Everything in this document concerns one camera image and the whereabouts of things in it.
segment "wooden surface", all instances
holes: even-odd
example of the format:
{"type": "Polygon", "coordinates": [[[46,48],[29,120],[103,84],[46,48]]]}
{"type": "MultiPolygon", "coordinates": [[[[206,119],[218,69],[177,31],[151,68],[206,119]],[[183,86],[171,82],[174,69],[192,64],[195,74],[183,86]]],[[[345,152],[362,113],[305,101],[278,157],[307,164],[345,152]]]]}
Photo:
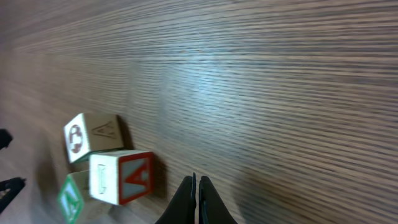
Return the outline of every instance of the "wooden surface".
{"type": "Polygon", "coordinates": [[[209,175],[239,223],[398,222],[398,1],[0,2],[1,223],[62,223],[62,127],[121,116],[157,154],[154,195],[100,223],[154,223],[209,175]]]}

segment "red block face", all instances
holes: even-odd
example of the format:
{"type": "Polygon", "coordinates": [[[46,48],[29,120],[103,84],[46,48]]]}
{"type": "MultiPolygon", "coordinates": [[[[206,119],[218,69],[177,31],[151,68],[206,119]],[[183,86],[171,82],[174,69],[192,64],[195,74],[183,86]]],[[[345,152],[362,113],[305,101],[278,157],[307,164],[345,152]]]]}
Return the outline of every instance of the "red block face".
{"type": "Polygon", "coordinates": [[[152,152],[145,152],[119,158],[120,205],[153,191],[153,156],[152,152]]]}

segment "wooden block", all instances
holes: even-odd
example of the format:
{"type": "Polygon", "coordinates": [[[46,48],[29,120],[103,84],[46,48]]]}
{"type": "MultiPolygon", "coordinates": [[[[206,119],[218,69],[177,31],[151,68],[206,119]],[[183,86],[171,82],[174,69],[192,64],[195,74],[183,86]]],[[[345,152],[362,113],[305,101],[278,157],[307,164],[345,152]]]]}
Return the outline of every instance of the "wooden block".
{"type": "Polygon", "coordinates": [[[107,214],[112,205],[90,197],[88,170],[67,175],[58,203],[68,224],[90,222],[107,214]]]}
{"type": "Polygon", "coordinates": [[[152,192],[153,153],[139,150],[104,152],[90,156],[90,195],[123,205],[152,192]]]}
{"type": "Polygon", "coordinates": [[[63,132],[70,162],[86,161],[92,153],[123,148],[115,114],[81,113],[63,132]]]}

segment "cube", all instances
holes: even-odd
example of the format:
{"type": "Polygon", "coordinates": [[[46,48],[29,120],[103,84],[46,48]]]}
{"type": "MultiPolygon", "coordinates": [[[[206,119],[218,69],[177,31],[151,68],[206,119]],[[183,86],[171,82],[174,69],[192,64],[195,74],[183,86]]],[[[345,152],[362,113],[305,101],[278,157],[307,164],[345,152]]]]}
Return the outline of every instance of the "cube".
{"type": "Polygon", "coordinates": [[[139,150],[90,156],[90,195],[124,205],[153,191],[153,153],[139,150]]]}
{"type": "Polygon", "coordinates": [[[92,153],[123,148],[115,114],[81,113],[63,132],[70,162],[86,161],[92,153]]]}
{"type": "Polygon", "coordinates": [[[68,224],[90,222],[107,214],[112,205],[90,197],[88,170],[67,175],[58,203],[68,224]]]}

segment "green block face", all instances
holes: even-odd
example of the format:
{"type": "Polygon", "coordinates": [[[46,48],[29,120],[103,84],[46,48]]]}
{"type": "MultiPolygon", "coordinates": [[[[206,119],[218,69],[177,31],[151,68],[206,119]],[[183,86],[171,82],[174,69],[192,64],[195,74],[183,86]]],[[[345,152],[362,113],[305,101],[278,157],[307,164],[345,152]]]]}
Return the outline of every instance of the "green block face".
{"type": "Polygon", "coordinates": [[[58,203],[60,204],[63,216],[65,216],[67,223],[74,224],[84,206],[84,201],[75,182],[70,178],[70,176],[67,176],[62,187],[58,196],[58,203]]]}

